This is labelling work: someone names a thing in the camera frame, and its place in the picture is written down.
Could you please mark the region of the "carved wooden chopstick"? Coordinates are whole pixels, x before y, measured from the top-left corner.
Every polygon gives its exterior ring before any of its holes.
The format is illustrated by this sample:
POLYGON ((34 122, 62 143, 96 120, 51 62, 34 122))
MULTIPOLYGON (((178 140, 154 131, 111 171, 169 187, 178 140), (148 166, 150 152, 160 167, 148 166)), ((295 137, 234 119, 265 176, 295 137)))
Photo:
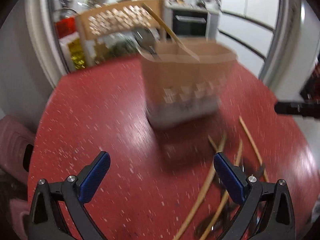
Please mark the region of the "carved wooden chopstick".
MULTIPOLYGON (((235 166, 239 166, 240 164, 240 160, 241 160, 241 157, 242 157, 242 151, 243 151, 243 142, 242 140, 240 139, 240 142, 239 142, 239 147, 238 147, 238 152, 237 152, 237 155, 236 155, 236 159, 234 161, 234 165, 235 166)), ((220 215, 228 201, 228 198, 229 198, 229 194, 228 192, 225 190, 223 195, 222 195, 222 198, 221 198, 221 202, 217 208, 217 211, 216 213, 214 214, 214 216, 212 217, 210 223, 208 224, 208 226, 206 227, 205 231, 203 232, 203 234, 201 235, 200 237, 200 240, 205 240, 208 235, 210 234, 210 232, 212 231, 212 228, 216 225, 218 219, 220 218, 220 215)))

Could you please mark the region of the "plain wooden chopstick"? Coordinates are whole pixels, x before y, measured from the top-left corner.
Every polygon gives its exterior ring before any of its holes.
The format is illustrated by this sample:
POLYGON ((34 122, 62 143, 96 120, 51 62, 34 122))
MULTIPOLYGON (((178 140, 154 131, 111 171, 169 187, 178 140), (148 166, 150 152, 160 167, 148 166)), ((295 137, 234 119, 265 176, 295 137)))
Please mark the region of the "plain wooden chopstick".
POLYGON ((253 151, 255 153, 255 156, 256 156, 257 160, 259 161, 260 166, 262 166, 264 164, 263 163, 263 159, 261 157, 261 154, 260 154, 260 152, 259 152, 259 150, 258 150, 258 148, 256 146, 256 143, 253 140, 252 135, 251 135, 250 131, 248 130, 248 128, 247 128, 242 116, 239 116, 239 122, 240 122, 240 125, 242 126, 242 128, 243 128, 243 130, 244 130, 244 132, 245 132, 245 134, 246 134, 246 136, 247 136, 252 148, 253 148, 253 151))

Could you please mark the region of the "bamboo chopstick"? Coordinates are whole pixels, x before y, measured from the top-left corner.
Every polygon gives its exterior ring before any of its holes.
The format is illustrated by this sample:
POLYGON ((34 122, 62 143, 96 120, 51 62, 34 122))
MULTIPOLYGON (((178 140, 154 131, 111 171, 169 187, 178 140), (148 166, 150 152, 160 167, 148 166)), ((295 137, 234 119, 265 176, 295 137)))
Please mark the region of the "bamboo chopstick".
MULTIPOLYGON (((227 134, 226 132, 223 132, 222 134, 222 137, 221 137, 221 140, 220 140, 220 143, 218 145, 218 150, 217 152, 219 151, 222 151, 224 149, 224 146, 225 146, 225 143, 226 143, 226 139, 227 139, 227 134)), ((193 217, 195 216, 195 214, 197 213, 200 205, 202 204, 202 202, 204 201, 205 197, 206 197, 206 194, 210 188, 210 185, 214 179, 214 176, 216 174, 216 170, 214 168, 214 164, 213 164, 213 161, 210 165, 210 169, 209 169, 209 172, 206 176, 206 179, 199 191, 199 194, 196 198, 196 201, 195 203, 193 204, 191 210, 189 211, 187 217, 185 218, 184 222, 182 223, 181 227, 179 228, 178 232, 176 233, 176 235, 173 237, 173 240, 178 240, 181 238, 181 236, 184 234, 185 230, 188 228, 189 224, 191 223, 191 221, 193 220, 193 217)))
POLYGON ((176 34, 167 26, 167 24, 145 3, 142 4, 142 8, 145 9, 149 15, 151 15, 159 25, 170 35, 171 38, 182 48, 188 55, 193 57, 196 61, 199 61, 199 57, 189 50, 183 42, 176 36, 176 34))

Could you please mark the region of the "blue-patterned end chopstick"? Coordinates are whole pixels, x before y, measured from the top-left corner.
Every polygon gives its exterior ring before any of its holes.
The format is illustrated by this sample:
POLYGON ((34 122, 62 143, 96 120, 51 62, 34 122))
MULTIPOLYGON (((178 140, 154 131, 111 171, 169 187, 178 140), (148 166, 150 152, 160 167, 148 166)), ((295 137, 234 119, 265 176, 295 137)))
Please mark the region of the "blue-patterned end chopstick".
POLYGON ((209 144, 211 146, 211 148, 213 149, 214 152, 217 152, 218 148, 217 148, 217 145, 216 143, 213 141, 213 139, 211 138, 210 135, 208 135, 208 141, 209 141, 209 144))

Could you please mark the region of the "pink plastic stool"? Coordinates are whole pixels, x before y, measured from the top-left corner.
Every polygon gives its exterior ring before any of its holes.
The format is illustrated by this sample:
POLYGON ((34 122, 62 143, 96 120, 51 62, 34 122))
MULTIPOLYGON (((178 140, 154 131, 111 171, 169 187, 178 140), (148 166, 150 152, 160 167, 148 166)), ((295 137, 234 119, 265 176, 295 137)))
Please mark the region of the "pink plastic stool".
POLYGON ((12 116, 1 119, 1 170, 27 185, 28 171, 23 167, 25 150, 33 145, 35 134, 12 116))

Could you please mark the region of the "white refrigerator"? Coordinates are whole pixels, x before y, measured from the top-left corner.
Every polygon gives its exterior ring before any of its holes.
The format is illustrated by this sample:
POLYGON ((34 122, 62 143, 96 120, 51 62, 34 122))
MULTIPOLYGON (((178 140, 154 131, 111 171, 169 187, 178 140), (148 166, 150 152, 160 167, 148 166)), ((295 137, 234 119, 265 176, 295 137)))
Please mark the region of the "white refrigerator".
POLYGON ((259 77, 276 30, 279 0, 221 0, 216 39, 259 77))

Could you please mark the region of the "beige utensil holder caddy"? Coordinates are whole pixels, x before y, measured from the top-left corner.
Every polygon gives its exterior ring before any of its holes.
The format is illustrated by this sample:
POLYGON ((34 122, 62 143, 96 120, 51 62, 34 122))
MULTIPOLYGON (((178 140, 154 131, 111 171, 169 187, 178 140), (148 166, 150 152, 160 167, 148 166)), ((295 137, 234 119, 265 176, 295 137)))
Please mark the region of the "beige utensil holder caddy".
POLYGON ((206 38, 158 41, 155 55, 140 51, 146 117, 153 128, 167 129, 214 113, 236 53, 206 38))

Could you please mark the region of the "black built-in oven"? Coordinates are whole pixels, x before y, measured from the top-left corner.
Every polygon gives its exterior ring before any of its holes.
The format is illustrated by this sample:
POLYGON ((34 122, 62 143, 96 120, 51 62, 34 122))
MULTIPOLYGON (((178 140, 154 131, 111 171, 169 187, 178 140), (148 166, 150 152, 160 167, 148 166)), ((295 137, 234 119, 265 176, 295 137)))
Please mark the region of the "black built-in oven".
POLYGON ((195 11, 172 11, 172 31, 177 36, 205 37, 208 14, 195 11))

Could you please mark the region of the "yellow foil bag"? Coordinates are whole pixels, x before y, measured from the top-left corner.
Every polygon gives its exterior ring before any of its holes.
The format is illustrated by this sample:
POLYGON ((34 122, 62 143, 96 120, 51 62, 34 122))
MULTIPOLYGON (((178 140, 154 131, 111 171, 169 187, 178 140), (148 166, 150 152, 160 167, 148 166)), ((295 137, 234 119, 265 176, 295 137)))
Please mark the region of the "yellow foil bag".
POLYGON ((85 54, 82 49, 80 39, 77 38, 76 40, 70 42, 68 44, 68 49, 69 49, 71 60, 75 69, 80 70, 80 69, 86 68, 87 64, 86 64, 85 54))

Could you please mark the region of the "red plastic basket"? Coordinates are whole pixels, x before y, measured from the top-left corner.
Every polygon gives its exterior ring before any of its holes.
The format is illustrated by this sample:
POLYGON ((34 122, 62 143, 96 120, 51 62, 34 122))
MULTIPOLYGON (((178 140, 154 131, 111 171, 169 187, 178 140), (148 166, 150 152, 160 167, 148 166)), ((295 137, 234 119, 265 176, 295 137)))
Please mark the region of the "red plastic basket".
POLYGON ((75 19, 73 17, 64 18, 55 23, 55 29, 58 39, 61 39, 67 35, 71 35, 76 32, 75 19))

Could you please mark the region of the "beige flower-pattern storage cart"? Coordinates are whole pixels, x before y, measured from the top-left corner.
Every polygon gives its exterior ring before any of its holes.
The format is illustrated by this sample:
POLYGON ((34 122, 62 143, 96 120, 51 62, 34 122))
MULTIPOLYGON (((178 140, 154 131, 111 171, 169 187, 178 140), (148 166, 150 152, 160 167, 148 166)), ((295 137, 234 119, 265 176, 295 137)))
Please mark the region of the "beige flower-pattern storage cart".
POLYGON ((95 64, 86 42, 98 38, 129 31, 135 27, 160 28, 159 23, 143 8, 147 5, 160 18, 163 17, 165 0, 124 0, 111 5, 86 10, 75 16, 76 29, 84 50, 88 66, 95 64))

